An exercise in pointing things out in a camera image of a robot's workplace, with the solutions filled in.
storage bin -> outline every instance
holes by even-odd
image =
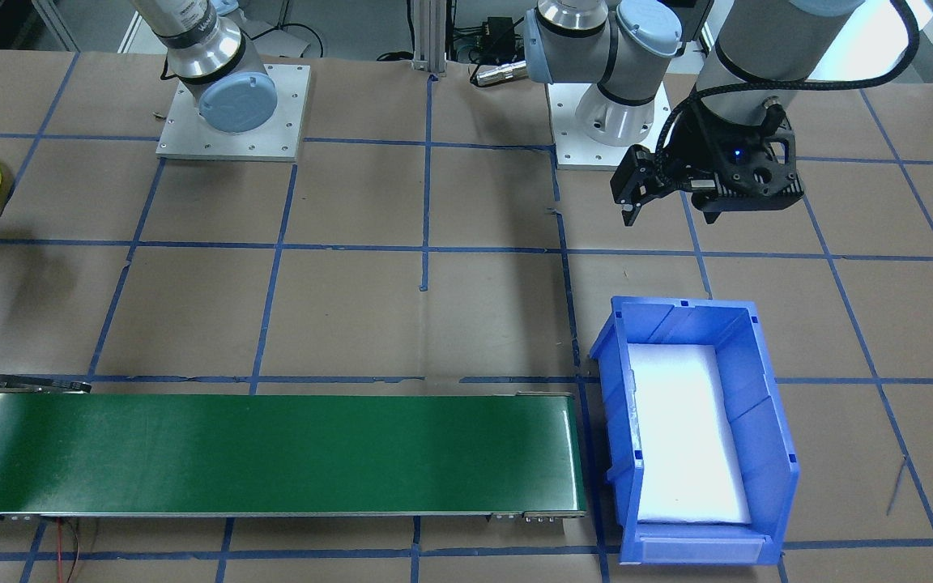
[[[722,416],[735,445],[748,524],[640,520],[644,471],[649,468],[644,465],[629,344],[714,347]],[[621,563],[776,564],[799,462],[755,305],[615,296],[590,354],[599,361],[607,410],[607,482],[614,487],[616,516],[624,528]]]

wire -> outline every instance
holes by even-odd
[[[412,27],[412,0],[405,0],[405,22],[408,22],[408,41],[415,53],[415,28]]]
[[[164,68],[160,70],[160,81],[167,81],[169,79],[174,79],[178,77],[177,74],[171,73],[168,74],[168,56],[164,57]]]
[[[74,560],[70,562],[70,572],[67,573],[66,583],[70,583],[70,579],[75,575],[75,568],[78,567],[78,559],[81,557],[81,523],[71,524],[70,521],[64,521],[68,527],[70,527],[70,534],[74,535],[75,539],[75,556]]]
[[[63,521],[56,519],[56,581],[63,583]]]
[[[914,57],[917,56],[917,51],[919,49],[919,29],[917,25],[917,16],[914,15],[914,12],[910,9],[910,5],[906,3],[906,0],[891,0],[891,3],[905,26],[907,44],[902,52],[902,58],[899,59],[899,62],[895,63],[895,66],[893,66],[888,73],[859,81],[765,81],[761,83],[735,83],[732,85],[710,87],[690,93],[685,100],[677,104],[675,109],[671,110],[671,113],[667,115],[662,132],[660,132],[658,136],[658,146],[654,149],[654,171],[656,172],[658,180],[663,184],[671,183],[671,181],[664,176],[663,171],[664,158],[667,156],[666,152],[664,152],[664,143],[667,140],[667,135],[671,132],[671,127],[679,117],[679,114],[682,113],[682,110],[688,107],[689,104],[697,102],[697,100],[741,91],[847,91],[850,89],[868,89],[895,80],[899,74],[902,74],[903,70],[906,70],[906,67],[910,66],[910,63],[914,62]]]
[[[504,31],[502,32],[502,34],[500,34],[499,36],[497,36],[496,39],[493,40],[492,43],[488,46],[488,48],[486,48],[486,49],[478,56],[478,58],[477,58],[478,63],[477,63],[477,66],[474,67],[474,73],[470,73],[470,82],[471,82],[471,85],[477,86],[477,71],[481,69],[481,60],[484,59],[484,56],[485,56],[485,55],[488,55],[488,53],[489,53],[490,51],[492,51],[492,47],[495,47],[495,45],[498,45],[498,44],[499,44],[499,41],[500,41],[500,40],[503,40],[503,37],[504,37],[504,36],[507,36],[507,34],[508,34],[510,31],[515,30],[516,28],[518,28],[518,24],[521,23],[521,22],[523,22],[524,19],[525,19],[525,18],[523,18],[523,16],[521,16],[521,18],[519,18],[519,19],[516,19],[516,21],[513,22],[513,25],[510,26],[510,28],[507,28],[506,30],[504,30]]]
[[[412,53],[408,51],[392,51],[377,57],[379,62],[407,62],[411,59]]]
[[[319,56],[317,58],[322,59],[322,56],[326,54],[326,48],[323,47],[322,45],[322,37],[319,36],[318,32],[315,32],[314,28],[306,25],[306,23],[300,23],[300,22],[278,23],[278,25],[275,25],[274,27],[271,27],[270,29],[263,30],[262,32],[255,34],[255,36],[251,36],[251,40],[258,40],[258,38],[262,38],[263,36],[265,36],[266,34],[269,34],[270,32],[275,32],[277,30],[283,30],[288,26],[296,26],[297,28],[303,28],[304,30],[311,32],[312,36],[315,37],[315,41],[317,41],[319,44]]]
[[[304,23],[289,22],[289,23],[281,23],[281,25],[279,26],[279,29],[280,29],[280,30],[283,30],[283,29],[285,29],[285,28],[288,27],[288,26],[295,26],[295,27],[297,27],[297,28],[303,28],[304,30],[307,30],[308,32],[311,32],[311,33],[312,33],[312,36],[315,37],[315,40],[318,40],[318,41],[319,41],[319,58],[322,59],[323,55],[326,55],[326,48],[323,47],[323,45],[322,45],[322,37],[319,36],[319,33],[318,33],[318,32],[315,32],[315,29],[314,29],[314,28],[312,28],[312,27],[310,27],[310,26],[308,26],[308,25],[305,25]]]

white foam insert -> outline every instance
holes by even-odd
[[[643,447],[640,521],[749,524],[714,347],[632,344]]]

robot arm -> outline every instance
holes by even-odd
[[[678,189],[692,192],[708,223],[723,211],[771,211],[798,202],[804,188],[786,112],[795,93],[884,84],[917,52],[914,15],[905,0],[892,0],[910,44],[891,71],[865,81],[807,82],[862,4],[736,0],[693,93],[660,130],[658,147],[632,145],[611,179],[625,224],[633,225],[644,204]],[[652,121],[644,100],[662,82],[679,39],[674,12],[656,0],[622,0],[615,11],[603,0],[540,0],[528,25],[529,76],[594,83],[575,112],[586,132],[601,143],[638,143]]]
[[[131,0],[168,49],[168,66],[217,130],[247,132],[271,117],[275,83],[240,27],[208,0]]]

green conveyor belt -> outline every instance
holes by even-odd
[[[0,516],[585,512],[566,395],[0,394]]]

